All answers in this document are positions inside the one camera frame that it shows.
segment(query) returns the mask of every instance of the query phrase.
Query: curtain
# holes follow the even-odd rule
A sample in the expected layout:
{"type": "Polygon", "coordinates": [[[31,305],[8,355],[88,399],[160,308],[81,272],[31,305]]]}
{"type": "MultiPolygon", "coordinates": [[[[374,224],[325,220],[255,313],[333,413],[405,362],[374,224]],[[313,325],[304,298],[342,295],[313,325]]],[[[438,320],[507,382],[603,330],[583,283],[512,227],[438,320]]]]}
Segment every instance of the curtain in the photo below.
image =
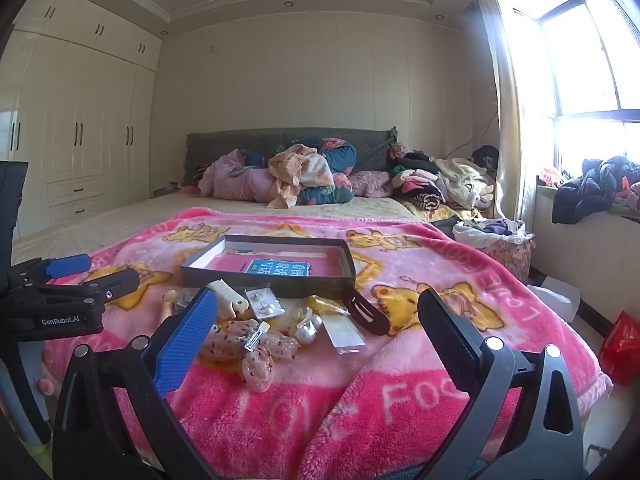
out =
{"type": "Polygon", "coordinates": [[[521,110],[516,90],[514,63],[509,49],[506,30],[508,10],[505,13],[500,0],[478,0],[489,48],[494,62],[495,88],[498,94],[498,121],[500,125],[500,159],[495,189],[497,216],[524,220],[533,228],[536,199],[535,171],[527,171],[528,128],[521,127],[521,110]]]}

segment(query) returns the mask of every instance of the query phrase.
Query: box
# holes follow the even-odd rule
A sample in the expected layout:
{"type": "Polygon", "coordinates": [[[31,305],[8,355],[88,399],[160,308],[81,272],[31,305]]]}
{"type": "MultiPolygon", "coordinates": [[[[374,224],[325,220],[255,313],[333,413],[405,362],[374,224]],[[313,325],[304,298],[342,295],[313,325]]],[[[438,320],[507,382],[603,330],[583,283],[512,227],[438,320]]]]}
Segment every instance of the box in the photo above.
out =
{"type": "Polygon", "coordinates": [[[223,235],[180,266],[183,286],[224,280],[236,290],[269,283],[280,298],[340,300],[355,287],[347,242],[334,238],[223,235]]]}

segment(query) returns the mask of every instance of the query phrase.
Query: drawer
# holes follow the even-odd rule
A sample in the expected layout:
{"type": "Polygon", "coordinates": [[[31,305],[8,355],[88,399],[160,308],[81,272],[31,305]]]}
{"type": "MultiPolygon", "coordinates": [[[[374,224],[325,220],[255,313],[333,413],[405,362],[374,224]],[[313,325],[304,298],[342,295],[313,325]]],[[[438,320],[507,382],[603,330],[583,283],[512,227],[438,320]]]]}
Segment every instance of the drawer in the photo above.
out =
{"type": "Polygon", "coordinates": [[[81,219],[92,216],[107,209],[107,195],[102,194],[84,200],[74,200],[65,204],[49,208],[51,225],[59,224],[71,219],[81,219]]]}
{"type": "Polygon", "coordinates": [[[84,178],[74,178],[73,180],[62,180],[47,184],[47,194],[49,205],[59,205],[82,198],[102,195],[106,193],[104,177],[86,176],[84,178]]]}

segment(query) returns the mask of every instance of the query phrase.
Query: blue gripper pad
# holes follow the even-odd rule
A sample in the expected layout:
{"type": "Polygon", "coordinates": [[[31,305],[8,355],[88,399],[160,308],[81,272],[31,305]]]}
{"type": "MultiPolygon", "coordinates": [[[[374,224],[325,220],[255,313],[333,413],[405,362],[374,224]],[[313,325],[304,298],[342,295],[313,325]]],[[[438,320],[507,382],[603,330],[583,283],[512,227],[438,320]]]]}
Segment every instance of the blue gripper pad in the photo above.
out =
{"type": "Polygon", "coordinates": [[[164,399],[180,388],[218,314],[216,293],[204,288],[184,313],[172,336],[158,352],[154,384],[164,399]]]}
{"type": "Polygon", "coordinates": [[[51,276],[55,280],[79,272],[87,272],[89,269],[91,269],[91,258],[88,254],[76,254],[76,256],[51,260],[44,271],[47,276],[51,276]]]}

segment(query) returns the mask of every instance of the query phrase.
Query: wardrobe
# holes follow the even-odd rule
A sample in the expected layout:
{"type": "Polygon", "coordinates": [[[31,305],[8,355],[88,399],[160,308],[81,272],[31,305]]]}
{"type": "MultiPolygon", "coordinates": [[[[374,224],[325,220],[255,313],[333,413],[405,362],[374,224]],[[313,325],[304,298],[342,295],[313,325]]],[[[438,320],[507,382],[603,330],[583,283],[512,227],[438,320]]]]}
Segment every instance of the wardrobe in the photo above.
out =
{"type": "Polygon", "coordinates": [[[0,160],[29,163],[16,236],[150,197],[161,40],[87,0],[28,0],[0,59],[0,160]]]}

